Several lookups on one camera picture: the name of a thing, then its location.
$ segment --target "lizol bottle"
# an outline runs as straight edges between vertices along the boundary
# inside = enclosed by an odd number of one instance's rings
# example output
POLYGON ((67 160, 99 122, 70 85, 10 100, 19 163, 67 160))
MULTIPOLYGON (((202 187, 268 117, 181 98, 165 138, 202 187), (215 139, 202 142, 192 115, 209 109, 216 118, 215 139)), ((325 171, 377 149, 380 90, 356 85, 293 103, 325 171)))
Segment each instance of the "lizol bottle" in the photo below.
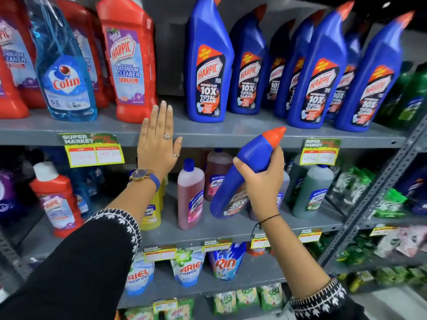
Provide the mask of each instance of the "lizol bottle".
POLYGON ((288 113, 288 123, 293 127, 317 129, 323 124, 347 65, 341 26, 353 4, 354 1, 349 1, 340 5, 313 32, 288 113))
POLYGON ((211 151, 207 155, 205 199, 208 201, 212 200, 232 164, 233 158, 230 154, 222 151, 222 148, 215 148, 214 151, 211 151))
POLYGON ((97 10, 117 96, 117 119, 142 123, 155 103, 148 47, 152 19, 141 0, 101 0, 97 10))
POLYGON ((238 114, 258 114, 264 95, 268 69, 267 45, 259 28, 266 4, 260 5, 237 22, 234 30, 234 62, 228 108, 238 114))
MULTIPOLYGON (((277 194, 277 199, 276 199, 276 204, 277 204, 278 209, 280 209, 280 206, 282 205, 283 198, 284 198, 286 190, 288 189, 288 186, 289 186, 289 181, 290 181, 289 175, 285 171, 283 171, 283 183, 280 186, 279 193, 277 194)), ((254 221, 258 221, 258 218, 255 215, 252 208, 249 212, 249 217, 254 221)))
POLYGON ((13 84, 13 77, 0 52, 0 119, 20 119, 29 116, 29 110, 13 84))
POLYGON ((82 51, 55 0, 25 0, 37 49, 36 73, 52 116, 64 121, 97 117, 82 51))
POLYGON ((299 192, 301 191, 302 184, 307 175, 308 170, 312 165, 300 165, 301 154, 298 154, 292 164, 291 171, 289 172, 289 186, 285 193, 284 200, 290 206, 292 206, 296 198, 298 197, 299 192))
POLYGON ((296 28, 292 35, 286 64, 280 79, 277 91, 274 114, 279 118, 286 118, 292 102, 299 75, 307 57, 308 45, 310 44, 314 27, 322 18, 324 10, 319 10, 305 19, 296 28))
POLYGON ((35 164, 34 173, 36 178, 30 183, 30 187, 52 223, 53 234, 65 238, 83 225, 71 181, 68 177, 59 175, 52 162, 35 164))
POLYGON ((79 43, 80 50, 85 58, 91 78, 92 89, 95 93, 97 108, 108 107, 108 99, 104 94, 104 84, 98 49, 95 43, 91 13, 76 0, 55 0, 64 14, 74 36, 79 43))
POLYGON ((178 175, 178 226, 188 230, 201 218, 205 173, 194 167, 194 160, 186 158, 178 175))
POLYGON ((97 47, 98 56, 99 56, 99 64, 101 66, 101 73, 103 75, 103 82, 104 82, 104 94, 105 97, 110 102, 116 102, 116 94, 114 92, 114 87, 111 84, 111 75, 110 70, 108 68, 108 62, 105 58, 105 44, 104 44, 104 34, 103 34, 103 27, 101 25, 101 22, 98 18, 98 14, 96 11, 92 9, 86 9, 91 14, 91 22, 94 32, 94 40, 95 45, 97 47))
POLYGON ((45 108, 33 62, 35 47, 29 33, 30 23, 20 0, 1 0, 0 46, 13 82, 30 109, 45 108))
POLYGON ((384 99, 383 104, 378 109, 378 113, 375 116, 375 122, 380 124, 386 124, 390 121, 390 115, 393 112, 396 104, 400 101, 402 97, 403 90, 406 85, 408 85, 411 80, 412 74, 409 71, 412 69, 414 65, 413 62, 409 60, 405 60, 402 62, 400 74, 386 98, 384 99))
POLYGON ((226 117, 234 51, 216 6, 221 0, 197 0, 187 23, 184 69, 187 112, 196 122, 226 117))
MULTIPOLYGON (((264 132, 244 145, 237 157, 248 164, 255 173, 265 171, 270 164, 273 149, 279 145, 285 131, 285 127, 279 127, 264 132)), ((218 219, 232 217, 248 203, 244 182, 243 176, 232 165, 209 206, 214 217, 218 219)))
POLYGON ((398 16, 372 38, 335 118, 336 129, 353 132, 369 129, 376 111, 398 78, 402 64, 399 39, 413 16, 413 11, 398 16))
POLYGON ((270 74, 267 76, 268 84, 266 92, 263 97, 262 105, 267 109, 272 109, 279 90, 280 79, 285 68, 286 57, 290 49, 289 32, 295 24, 295 19, 285 22, 277 29, 271 38, 269 48, 269 62, 270 74))
POLYGON ((427 96, 427 62, 417 66, 414 75, 403 91, 402 98, 394 108, 389 125, 407 129, 424 106, 427 96))
POLYGON ((335 118, 339 108, 344 102, 345 94, 350 88, 350 83, 354 79, 354 72, 362 58, 359 40, 360 34, 361 31, 349 32, 344 37, 345 46, 347 48, 347 67, 345 68, 344 75, 336 86, 334 96, 332 97, 332 101, 329 105, 328 113, 326 114, 327 119, 335 118))
POLYGON ((314 217, 333 180, 334 172, 327 165, 312 166, 307 172, 292 214, 297 218, 314 217))

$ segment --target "black sleeve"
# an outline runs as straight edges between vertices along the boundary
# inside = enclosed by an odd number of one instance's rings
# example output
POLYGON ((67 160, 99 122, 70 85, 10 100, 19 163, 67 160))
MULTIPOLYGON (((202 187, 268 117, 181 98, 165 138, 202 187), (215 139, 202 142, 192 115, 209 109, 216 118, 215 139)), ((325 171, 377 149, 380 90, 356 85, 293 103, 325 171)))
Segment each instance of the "black sleeve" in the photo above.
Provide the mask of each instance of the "black sleeve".
POLYGON ((298 320, 369 320, 336 279, 306 299, 291 299, 291 306, 298 320))
POLYGON ((109 320, 141 233, 131 215, 101 210, 74 231, 0 304, 0 319, 109 320))

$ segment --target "hand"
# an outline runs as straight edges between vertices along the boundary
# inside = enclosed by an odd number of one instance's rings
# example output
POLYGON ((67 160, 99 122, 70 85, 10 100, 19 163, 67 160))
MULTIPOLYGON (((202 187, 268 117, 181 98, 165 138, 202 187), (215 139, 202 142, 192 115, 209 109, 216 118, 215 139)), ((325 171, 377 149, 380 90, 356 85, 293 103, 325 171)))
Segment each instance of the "hand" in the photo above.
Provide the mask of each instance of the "hand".
POLYGON ((280 146, 271 154, 270 165, 265 172, 255 173, 237 157, 233 164, 246 182, 246 192, 258 220, 277 214, 277 194, 283 183, 284 157, 280 146))
POLYGON ((159 107, 153 106, 150 119, 142 121, 141 134, 138 141, 138 168, 151 169, 162 182, 164 177, 175 166, 181 151, 182 137, 173 143, 173 111, 171 105, 162 101, 159 107))

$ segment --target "green lizol bottle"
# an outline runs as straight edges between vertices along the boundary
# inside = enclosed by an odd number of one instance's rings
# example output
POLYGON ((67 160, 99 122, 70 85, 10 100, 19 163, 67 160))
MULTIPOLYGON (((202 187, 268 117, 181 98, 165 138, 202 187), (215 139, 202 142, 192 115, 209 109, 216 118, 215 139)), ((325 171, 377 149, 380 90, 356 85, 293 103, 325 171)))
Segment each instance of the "green lizol bottle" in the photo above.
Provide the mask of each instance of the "green lizol bottle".
POLYGON ((413 64, 413 62, 408 60, 402 62, 400 75, 390 92, 387 94, 387 97, 384 99, 384 102, 381 105, 381 108, 379 108, 379 111, 375 117, 376 123, 388 124, 390 121, 392 111, 402 97, 403 89, 411 80, 412 74, 410 74, 409 71, 411 70, 413 64))
POLYGON ((427 97, 427 62, 417 66, 402 98, 393 109, 390 127, 407 129, 421 111, 427 97))

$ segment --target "white cap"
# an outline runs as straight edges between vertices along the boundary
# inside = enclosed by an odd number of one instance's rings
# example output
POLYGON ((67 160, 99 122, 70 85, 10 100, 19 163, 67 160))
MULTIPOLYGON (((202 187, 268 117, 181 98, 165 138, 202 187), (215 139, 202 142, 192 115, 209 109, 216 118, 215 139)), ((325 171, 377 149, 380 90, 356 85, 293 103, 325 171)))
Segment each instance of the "white cap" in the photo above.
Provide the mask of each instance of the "white cap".
POLYGON ((34 165, 35 177, 40 182, 47 182, 56 179, 59 174, 52 162, 41 162, 34 165))

